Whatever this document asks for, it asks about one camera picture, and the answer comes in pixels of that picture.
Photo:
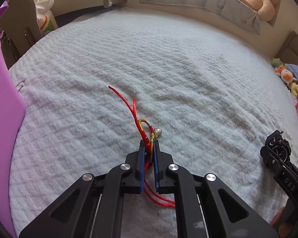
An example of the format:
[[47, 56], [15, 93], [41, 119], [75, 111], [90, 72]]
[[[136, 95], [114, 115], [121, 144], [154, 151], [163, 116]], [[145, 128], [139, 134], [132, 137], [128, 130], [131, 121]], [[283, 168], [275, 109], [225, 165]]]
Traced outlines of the right hand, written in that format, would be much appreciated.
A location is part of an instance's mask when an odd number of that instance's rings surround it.
[[[272, 219], [272, 221], [270, 222], [270, 226], [272, 227], [275, 227], [277, 222], [279, 222], [279, 220], [281, 219], [282, 217], [282, 213], [285, 209], [285, 206], [282, 207], [278, 212], [277, 214], [274, 216], [274, 218]], [[287, 222], [284, 222], [282, 223], [279, 228], [278, 228], [278, 233], [279, 233], [279, 236], [280, 237], [286, 237], [288, 235], [288, 233], [292, 230], [292, 225], [287, 223]]]

